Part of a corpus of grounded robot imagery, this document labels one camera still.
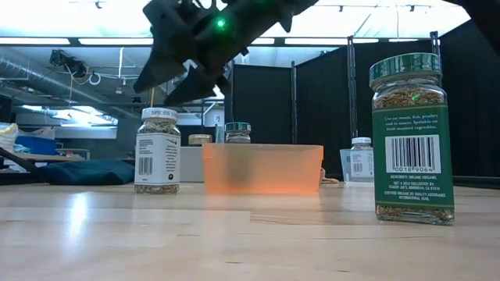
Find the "white label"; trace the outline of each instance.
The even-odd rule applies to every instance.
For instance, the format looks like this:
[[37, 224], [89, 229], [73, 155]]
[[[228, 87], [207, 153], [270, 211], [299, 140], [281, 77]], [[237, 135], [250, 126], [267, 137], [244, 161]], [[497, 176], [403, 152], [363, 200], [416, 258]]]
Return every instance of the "white label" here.
[[373, 177], [373, 151], [351, 151], [352, 177]]
[[441, 173], [439, 135], [385, 137], [387, 173]]
[[180, 182], [180, 137], [167, 133], [138, 134], [135, 144], [135, 183]]

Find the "ductwork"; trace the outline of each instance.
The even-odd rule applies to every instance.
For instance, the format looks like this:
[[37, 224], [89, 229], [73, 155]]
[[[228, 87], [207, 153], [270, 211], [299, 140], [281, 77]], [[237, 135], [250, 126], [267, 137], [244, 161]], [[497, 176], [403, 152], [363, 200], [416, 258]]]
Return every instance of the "ductwork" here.
[[43, 114], [47, 117], [54, 117], [58, 114], [56, 110], [50, 109], [37, 109], [37, 108], [24, 108], [24, 107], [16, 107], [16, 112], [18, 113], [34, 113], [34, 114]]
[[[35, 63], [27, 63], [27, 60], [13, 51], [0, 52], [0, 76], [4, 78], [27, 78], [26, 85], [38, 91], [48, 94], [68, 97], [70, 86], [61, 82], [57, 73], [47, 71]], [[94, 101], [98, 103], [109, 102], [106, 97], [93, 91], [83, 90], [80, 85], [73, 85], [73, 94], [77, 101]], [[138, 118], [138, 115], [123, 108], [110, 107], [105, 109], [112, 116], [123, 118]]]

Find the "orange plastic container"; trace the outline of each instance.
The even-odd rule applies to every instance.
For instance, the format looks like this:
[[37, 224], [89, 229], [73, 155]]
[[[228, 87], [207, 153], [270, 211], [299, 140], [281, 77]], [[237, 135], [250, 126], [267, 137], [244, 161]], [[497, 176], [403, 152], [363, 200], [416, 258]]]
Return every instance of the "orange plastic container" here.
[[323, 146], [203, 144], [202, 150], [209, 193], [318, 192]]

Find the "spice jar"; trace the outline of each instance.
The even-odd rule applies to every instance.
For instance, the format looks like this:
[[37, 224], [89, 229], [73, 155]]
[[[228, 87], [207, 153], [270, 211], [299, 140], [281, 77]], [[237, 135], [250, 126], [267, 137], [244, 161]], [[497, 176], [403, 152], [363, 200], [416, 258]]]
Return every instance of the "spice jar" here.
[[232, 144], [250, 144], [250, 124], [244, 122], [232, 122], [226, 124], [226, 142]]
[[139, 194], [175, 194], [179, 190], [180, 131], [177, 112], [167, 108], [142, 110], [137, 131], [134, 189]]
[[369, 137], [355, 137], [351, 140], [352, 151], [372, 151], [372, 139]]
[[398, 55], [370, 68], [378, 219], [455, 220], [446, 93], [437, 55]]
[[351, 148], [351, 180], [357, 183], [373, 182], [373, 148], [369, 137], [355, 137]]

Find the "green label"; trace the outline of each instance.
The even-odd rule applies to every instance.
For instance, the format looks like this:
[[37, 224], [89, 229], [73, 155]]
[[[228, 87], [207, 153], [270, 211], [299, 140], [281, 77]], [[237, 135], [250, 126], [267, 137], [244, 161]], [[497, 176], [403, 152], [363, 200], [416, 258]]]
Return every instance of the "green label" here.
[[375, 202], [454, 208], [448, 106], [373, 110]]

